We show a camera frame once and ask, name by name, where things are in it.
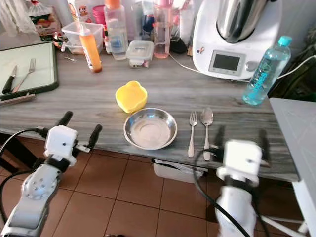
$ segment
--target blue water bottle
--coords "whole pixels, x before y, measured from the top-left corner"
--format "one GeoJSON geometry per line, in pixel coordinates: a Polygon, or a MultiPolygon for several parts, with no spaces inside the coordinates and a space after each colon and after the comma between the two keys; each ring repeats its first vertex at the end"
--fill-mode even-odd
{"type": "Polygon", "coordinates": [[[259,105],[277,80],[291,57],[290,36],[281,36],[278,43],[267,49],[242,95],[244,102],[259,105]]]}

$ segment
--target tiled floor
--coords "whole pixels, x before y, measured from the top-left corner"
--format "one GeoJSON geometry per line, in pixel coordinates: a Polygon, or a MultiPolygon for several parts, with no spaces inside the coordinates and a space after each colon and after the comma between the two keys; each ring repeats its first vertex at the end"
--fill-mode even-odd
{"type": "MultiPolygon", "coordinates": [[[[43,142],[22,141],[36,156],[42,156],[43,142]]],[[[0,169],[0,182],[8,174],[0,169]]],[[[20,198],[24,178],[10,180],[4,189],[7,213],[20,198]]],[[[202,185],[216,198],[222,182],[211,172],[202,185]]],[[[302,219],[291,188],[269,180],[263,180],[262,186],[262,214],[302,219]]],[[[216,237],[218,224],[204,218],[207,205],[193,184],[157,177],[150,159],[94,151],[80,154],[76,165],[66,171],[41,236],[216,237]]],[[[269,230],[274,237],[285,236],[274,228],[269,230]]],[[[255,236],[264,236],[259,225],[255,236]]]]}

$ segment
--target wooden countertop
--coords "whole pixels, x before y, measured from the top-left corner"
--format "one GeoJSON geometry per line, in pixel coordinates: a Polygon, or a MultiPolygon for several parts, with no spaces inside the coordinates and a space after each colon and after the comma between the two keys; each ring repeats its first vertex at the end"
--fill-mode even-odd
{"type": "MultiPolygon", "coordinates": [[[[132,69],[127,60],[116,61],[102,54],[103,71],[92,74],[85,57],[66,53],[57,54],[59,87],[37,95],[31,102],[0,108],[0,132],[14,133],[36,126],[53,126],[70,110],[74,116],[69,127],[79,132],[79,141],[88,140],[97,123],[102,124],[96,148],[192,164],[188,158],[191,110],[199,112],[209,106],[214,112],[214,123],[209,127],[212,143],[219,126],[225,125],[225,139],[256,141],[259,129],[268,134],[271,146],[271,168],[261,167],[260,176],[296,181],[298,175],[284,137],[268,99],[259,107],[251,107],[241,100],[246,83],[216,79],[180,67],[171,58],[154,59],[148,69],[132,69]],[[76,58],[77,62],[64,59],[76,58]],[[156,107],[171,113],[178,124],[175,141],[165,149],[145,151],[130,145],[123,135],[123,124],[128,114],[115,100],[115,91],[130,80],[137,80],[148,92],[146,107],[156,107]]],[[[178,55],[181,63],[194,67],[191,57],[178,55]]],[[[27,137],[39,138],[27,133],[27,137]]],[[[195,150],[203,149],[205,127],[195,127],[195,150]]],[[[216,168],[220,164],[201,160],[199,166],[216,168]]]]}

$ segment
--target stainless steel jug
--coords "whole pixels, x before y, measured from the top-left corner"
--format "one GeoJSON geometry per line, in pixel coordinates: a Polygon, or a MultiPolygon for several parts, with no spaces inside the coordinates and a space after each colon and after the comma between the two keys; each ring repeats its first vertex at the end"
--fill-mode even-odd
{"type": "Polygon", "coordinates": [[[217,30],[228,43],[247,38],[268,0],[220,0],[217,30]]]}

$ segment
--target cutting board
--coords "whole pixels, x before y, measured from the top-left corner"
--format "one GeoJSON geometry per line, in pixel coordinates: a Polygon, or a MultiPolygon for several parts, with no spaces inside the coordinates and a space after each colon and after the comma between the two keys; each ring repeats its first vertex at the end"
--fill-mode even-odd
{"type": "Polygon", "coordinates": [[[11,99],[19,96],[42,93],[58,87],[55,48],[51,43],[40,43],[12,48],[0,52],[0,99],[11,99]],[[27,76],[16,93],[2,94],[2,89],[17,65],[16,77],[12,89],[29,71],[31,58],[36,59],[35,71],[27,76]]]}

